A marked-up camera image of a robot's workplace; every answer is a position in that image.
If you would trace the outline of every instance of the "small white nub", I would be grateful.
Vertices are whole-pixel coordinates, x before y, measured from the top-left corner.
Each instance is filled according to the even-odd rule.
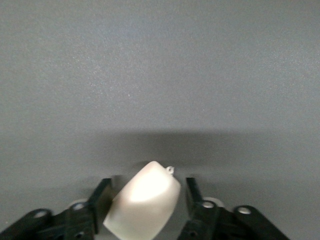
[[[168,166],[166,168],[166,170],[168,171],[168,173],[170,173],[171,175],[173,175],[175,173],[175,167],[173,166]]]

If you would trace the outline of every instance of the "white plastic piece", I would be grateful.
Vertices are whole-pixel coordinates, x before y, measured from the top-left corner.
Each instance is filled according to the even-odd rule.
[[[151,240],[172,215],[180,188],[163,166],[152,161],[113,199],[103,224],[121,240]]]
[[[167,166],[166,170],[168,171],[168,173],[170,173],[171,175],[173,175],[175,173],[175,168],[173,166]]]

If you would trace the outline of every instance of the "screw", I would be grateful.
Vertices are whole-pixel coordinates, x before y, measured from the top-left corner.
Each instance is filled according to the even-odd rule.
[[[46,214],[47,214],[47,211],[38,211],[33,217],[37,219],[45,216]]]
[[[241,214],[247,214],[247,215],[251,214],[251,211],[250,211],[248,208],[246,208],[246,207],[239,207],[239,208],[238,208],[238,211],[239,211],[239,213],[241,213]]]
[[[212,209],[215,205],[212,202],[204,201],[202,203],[202,206],[205,207],[206,209]]]
[[[85,207],[85,205],[83,205],[83,203],[78,203],[75,206],[73,206],[73,210],[80,210],[83,209]]]

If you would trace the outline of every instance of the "gray surface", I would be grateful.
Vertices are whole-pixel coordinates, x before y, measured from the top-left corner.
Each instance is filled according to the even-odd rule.
[[[318,240],[319,39],[316,0],[2,0],[0,231],[157,160]]]

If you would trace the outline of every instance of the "gray table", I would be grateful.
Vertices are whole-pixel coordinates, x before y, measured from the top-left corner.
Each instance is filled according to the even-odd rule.
[[[2,0],[0,231],[153,160],[318,240],[320,2]]]

